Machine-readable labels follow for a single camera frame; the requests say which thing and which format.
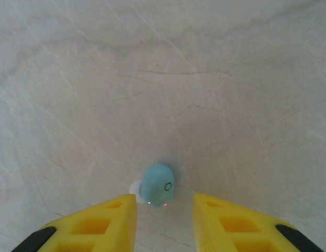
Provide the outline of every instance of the white marble table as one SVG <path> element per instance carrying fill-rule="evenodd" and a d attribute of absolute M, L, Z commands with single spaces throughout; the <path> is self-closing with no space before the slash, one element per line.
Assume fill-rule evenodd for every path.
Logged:
<path fill-rule="evenodd" d="M 326 1 L 0 0 L 0 251 L 155 162 L 136 252 L 195 251 L 194 192 L 326 251 Z"/>

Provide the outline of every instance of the light blue earbud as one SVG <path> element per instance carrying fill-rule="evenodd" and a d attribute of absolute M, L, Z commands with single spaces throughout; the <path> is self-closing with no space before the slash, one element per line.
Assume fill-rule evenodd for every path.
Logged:
<path fill-rule="evenodd" d="M 148 167 L 139 188 L 140 196 L 154 207 L 165 206 L 172 200 L 175 190 L 175 176 L 163 164 Z"/>

